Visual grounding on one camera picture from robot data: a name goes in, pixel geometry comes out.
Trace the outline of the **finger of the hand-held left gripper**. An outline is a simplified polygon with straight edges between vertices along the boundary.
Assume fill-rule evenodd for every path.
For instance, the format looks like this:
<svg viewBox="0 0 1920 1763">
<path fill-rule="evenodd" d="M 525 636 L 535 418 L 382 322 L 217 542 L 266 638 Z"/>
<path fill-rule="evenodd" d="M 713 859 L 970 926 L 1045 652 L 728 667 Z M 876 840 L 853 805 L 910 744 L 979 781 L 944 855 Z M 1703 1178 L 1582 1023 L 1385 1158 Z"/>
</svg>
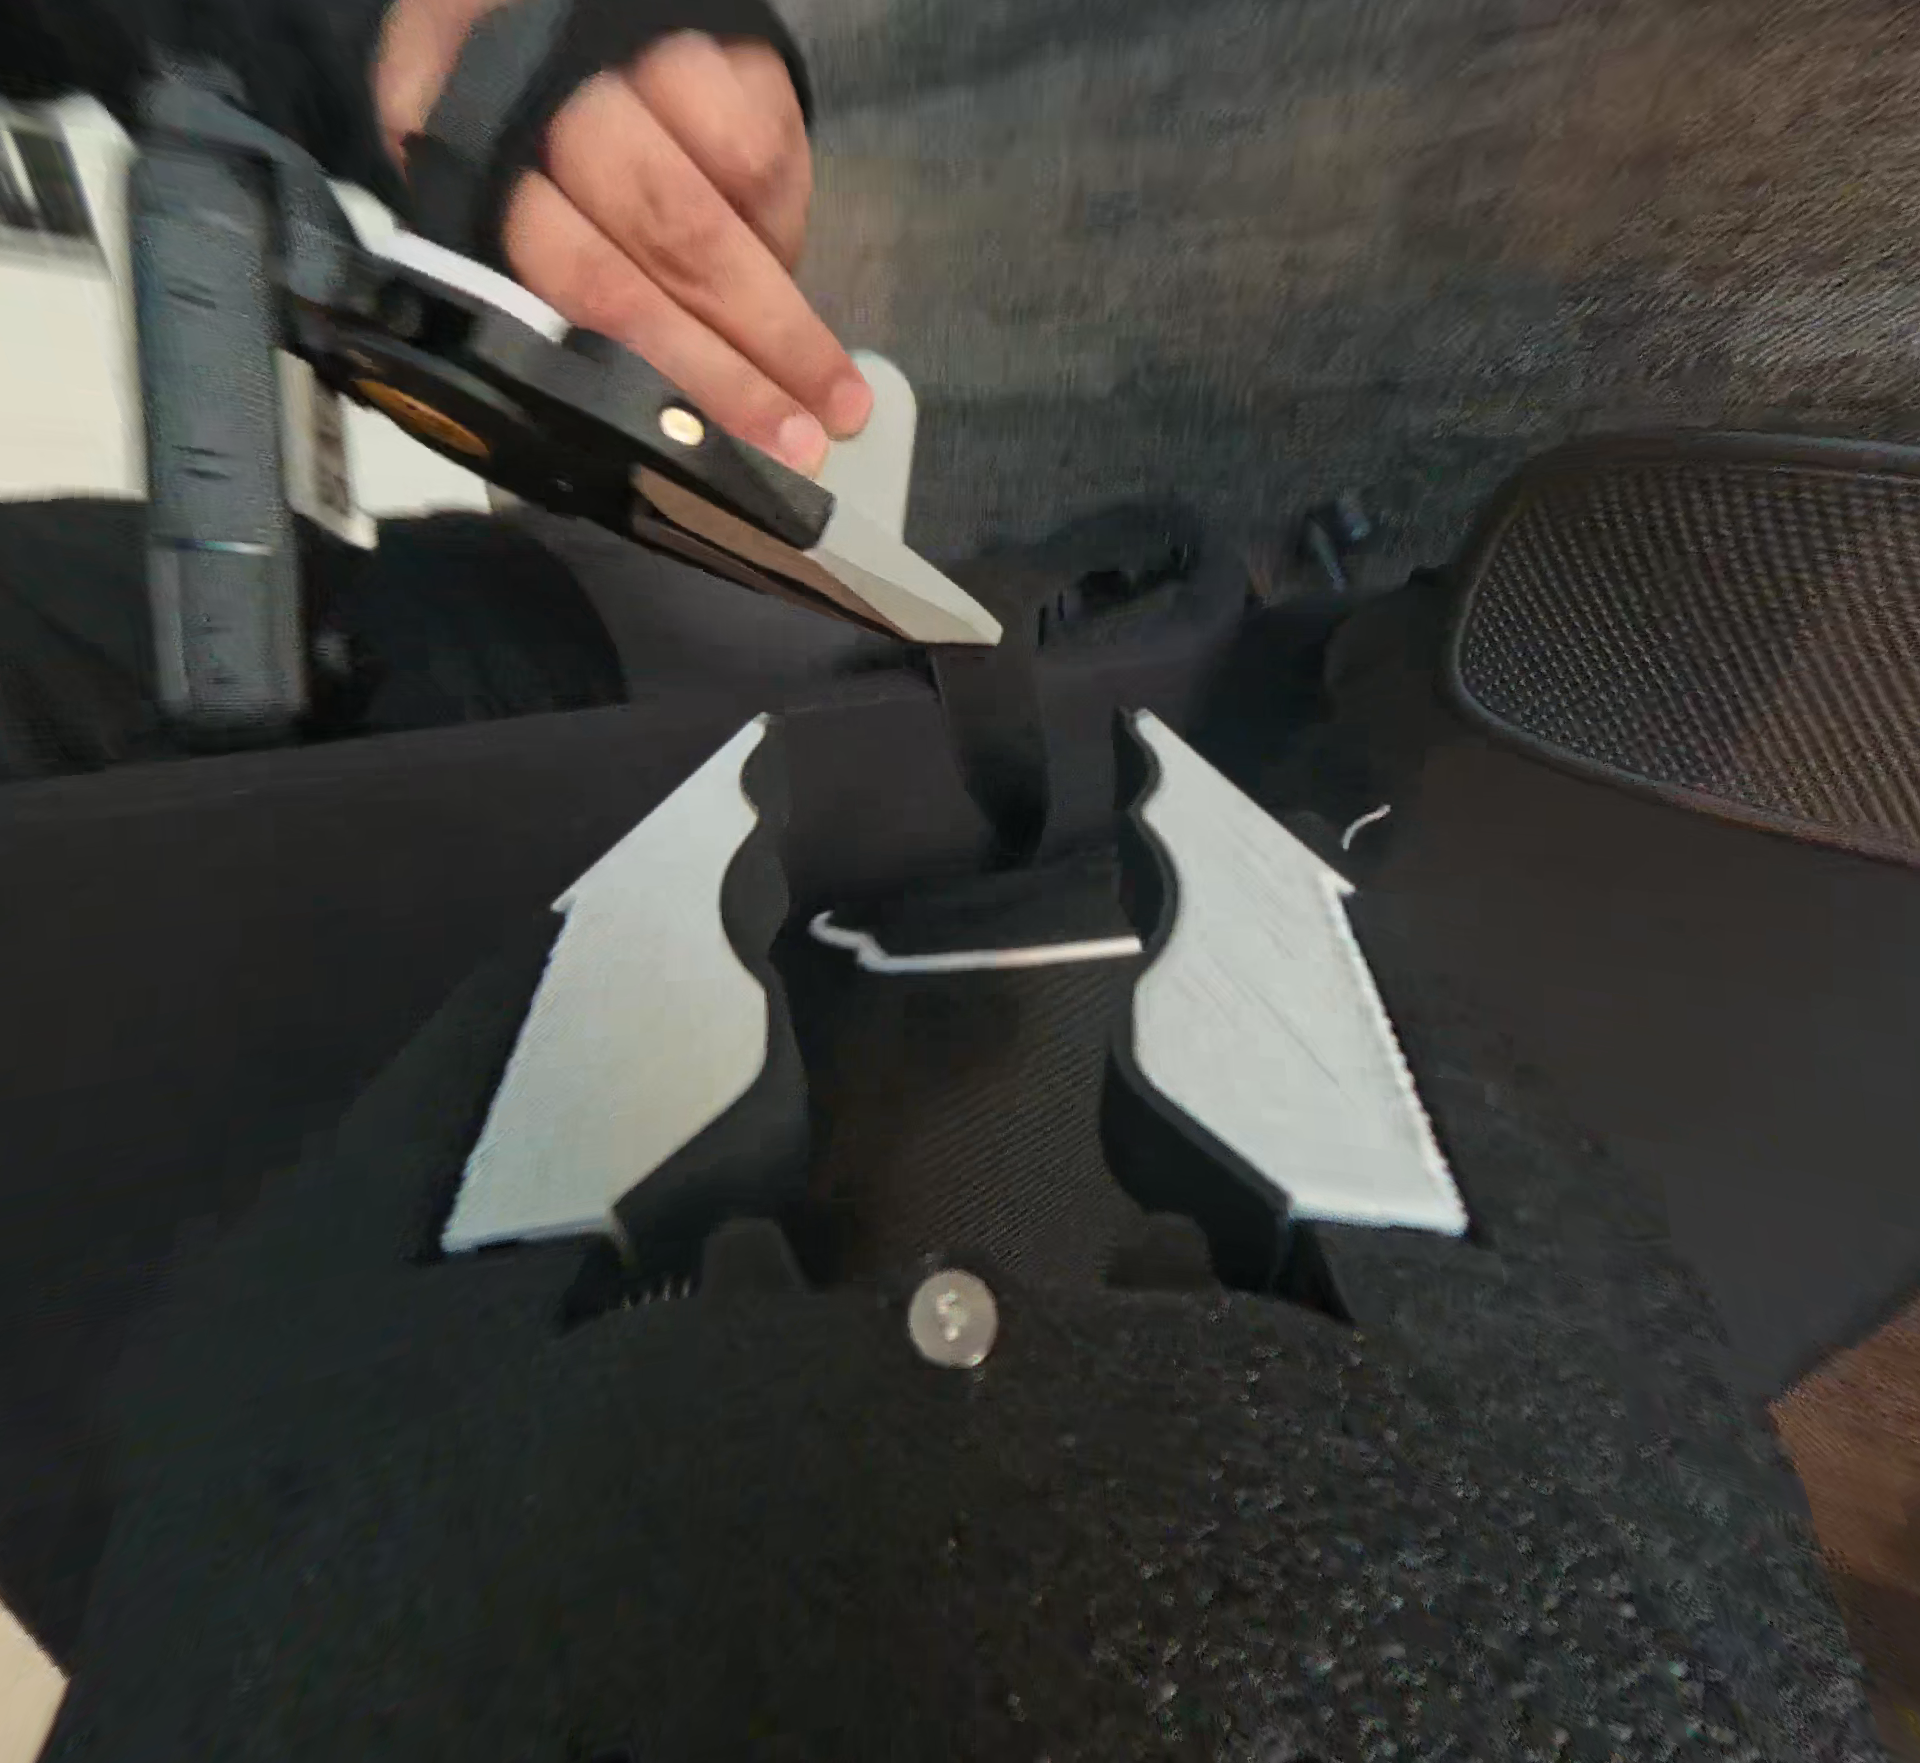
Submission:
<svg viewBox="0 0 1920 1763">
<path fill-rule="evenodd" d="M 905 542 L 918 402 L 899 366 L 876 352 L 852 362 L 872 407 L 861 429 L 834 440 L 819 482 L 834 499 L 811 559 L 901 639 L 991 649 L 1002 623 Z"/>
<path fill-rule="evenodd" d="M 908 641 L 811 559 L 834 508 L 819 482 L 765 461 L 638 461 L 632 486 L 635 535 L 655 548 L 760 594 Z"/>
</svg>

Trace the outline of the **black mesh office chair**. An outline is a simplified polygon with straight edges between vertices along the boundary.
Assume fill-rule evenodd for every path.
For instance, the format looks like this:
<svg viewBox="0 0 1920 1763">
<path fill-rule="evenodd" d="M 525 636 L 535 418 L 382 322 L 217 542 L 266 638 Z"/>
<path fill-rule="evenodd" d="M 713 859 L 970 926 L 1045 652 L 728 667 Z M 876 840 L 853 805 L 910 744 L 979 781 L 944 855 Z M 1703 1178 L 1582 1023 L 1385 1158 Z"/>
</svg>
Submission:
<svg viewBox="0 0 1920 1763">
<path fill-rule="evenodd" d="M 1198 747 L 1231 776 L 1256 748 L 1307 743 L 1308 720 L 1384 720 L 1426 696 L 1442 584 L 1424 572 L 1357 615 L 1268 613 L 1228 652 Z M 1314 674 L 1331 686 L 1318 712 Z M 959 897 L 1027 882 L 1040 910 L 1120 912 L 1114 821 L 1091 857 L 966 876 L 905 870 L 905 802 L 856 830 L 831 776 L 892 757 L 931 778 L 931 696 L 880 704 L 834 692 L 775 743 L 790 792 L 788 932 L 775 949 L 811 1105 L 809 1191 L 753 1197 L 737 1220 L 781 1219 L 817 1292 L 901 1282 L 931 1256 L 980 1259 L 1016 1292 L 1218 1294 L 1183 1228 L 1175 1253 L 1112 1174 L 1102 1140 L 1109 1036 L 1136 965 L 1061 965 L 992 979 L 884 982 L 799 929 L 826 908 L 939 926 Z M 596 1230 L 492 1255 L 438 1256 L 439 1215 L 482 1109 L 557 961 L 560 882 L 585 871 L 716 748 L 724 707 L 685 703 L 403 735 L 339 753 L 151 762 L 72 778 L 5 776 L 5 1358 L 55 1362 L 122 1341 L 162 1375 L 201 1362 L 316 1382 L 465 1344 L 510 1312 L 554 1330 L 614 1307 L 618 1259 Z M 1448 1259 L 1509 1274 L 1522 1300 L 1588 1277 L 1632 1285 L 1616 1320 L 1655 1309 L 1724 1348 L 1679 1220 L 1625 1150 L 1574 1122 L 1547 1058 L 1517 1056 L 1464 999 L 1466 967 L 1396 902 L 1361 903 L 1360 934 L 1412 1041 L 1419 1094 L 1477 1219 Z M 63 1344 L 74 1345 L 68 1358 Z"/>
</svg>

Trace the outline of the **person's left hand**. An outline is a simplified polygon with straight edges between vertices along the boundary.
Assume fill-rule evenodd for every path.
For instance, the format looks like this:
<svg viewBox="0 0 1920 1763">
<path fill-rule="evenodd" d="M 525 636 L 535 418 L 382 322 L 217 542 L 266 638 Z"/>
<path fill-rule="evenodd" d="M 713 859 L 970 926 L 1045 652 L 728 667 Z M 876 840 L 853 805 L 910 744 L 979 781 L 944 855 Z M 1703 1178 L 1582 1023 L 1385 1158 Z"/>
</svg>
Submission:
<svg viewBox="0 0 1920 1763">
<path fill-rule="evenodd" d="M 470 26 L 504 2 L 391 0 L 371 91 L 396 161 Z M 500 247 L 513 279 L 569 322 L 815 476 L 873 398 L 795 282 L 811 198 L 811 139 L 781 57 L 678 32 L 566 99 L 507 201 Z"/>
</svg>

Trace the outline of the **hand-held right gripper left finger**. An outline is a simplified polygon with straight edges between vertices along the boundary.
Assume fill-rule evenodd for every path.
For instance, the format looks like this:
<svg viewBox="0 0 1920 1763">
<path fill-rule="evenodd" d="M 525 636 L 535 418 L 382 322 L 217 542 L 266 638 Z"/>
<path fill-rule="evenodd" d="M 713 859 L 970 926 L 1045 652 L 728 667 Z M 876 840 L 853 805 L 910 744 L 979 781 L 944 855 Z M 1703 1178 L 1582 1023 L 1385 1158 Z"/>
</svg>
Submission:
<svg viewBox="0 0 1920 1763">
<path fill-rule="evenodd" d="M 781 725 L 759 714 L 554 900 L 445 1255 L 605 1236 L 696 1256 L 721 1222 L 795 1201 L 783 830 Z"/>
</svg>

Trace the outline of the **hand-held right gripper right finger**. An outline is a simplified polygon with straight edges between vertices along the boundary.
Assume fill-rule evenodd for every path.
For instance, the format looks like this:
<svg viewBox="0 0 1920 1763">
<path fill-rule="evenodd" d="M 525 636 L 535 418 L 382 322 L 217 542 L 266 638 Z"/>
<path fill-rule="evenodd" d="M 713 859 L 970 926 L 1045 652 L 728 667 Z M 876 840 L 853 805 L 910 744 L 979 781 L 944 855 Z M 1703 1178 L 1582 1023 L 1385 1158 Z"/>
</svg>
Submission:
<svg viewBox="0 0 1920 1763">
<path fill-rule="evenodd" d="M 1140 932 L 1124 1086 L 1279 1225 L 1466 1236 L 1355 885 L 1148 709 L 1117 716 L 1115 775 Z"/>
</svg>

